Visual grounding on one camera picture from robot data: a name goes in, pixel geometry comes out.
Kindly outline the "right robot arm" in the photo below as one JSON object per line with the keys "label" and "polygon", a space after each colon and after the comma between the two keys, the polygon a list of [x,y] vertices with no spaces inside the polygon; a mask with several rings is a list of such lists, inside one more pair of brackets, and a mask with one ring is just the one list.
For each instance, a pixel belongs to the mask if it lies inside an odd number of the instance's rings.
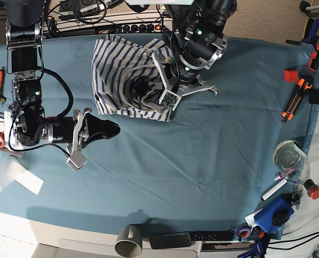
{"label": "right robot arm", "polygon": [[[90,143],[108,140],[120,133],[120,127],[109,120],[92,115],[91,108],[75,110],[68,116],[74,97],[66,82],[43,62],[43,30],[45,1],[5,1],[6,67],[13,75],[11,111],[6,112],[4,146],[9,151],[24,153],[45,146],[59,148],[67,157],[67,165],[78,171],[87,162],[82,154]],[[55,78],[68,95],[67,107],[55,117],[46,117],[42,106],[41,76]]]}

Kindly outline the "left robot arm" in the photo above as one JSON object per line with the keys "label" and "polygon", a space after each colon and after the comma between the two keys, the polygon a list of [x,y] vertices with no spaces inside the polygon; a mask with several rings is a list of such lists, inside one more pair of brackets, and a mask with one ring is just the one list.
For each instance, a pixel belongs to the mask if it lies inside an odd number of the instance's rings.
{"label": "left robot arm", "polygon": [[237,1],[193,1],[186,8],[180,5],[177,11],[170,5],[166,8],[173,29],[164,32],[163,39],[173,58],[165,63],[159,52],[147,56],[152,58],[164,86],[159,103],[175,110],[185,96],[203,91],[218,93],[214,83],[205,81],[200,73],[211,69],[225,53],[228,43],[223,29],[237,10]]}

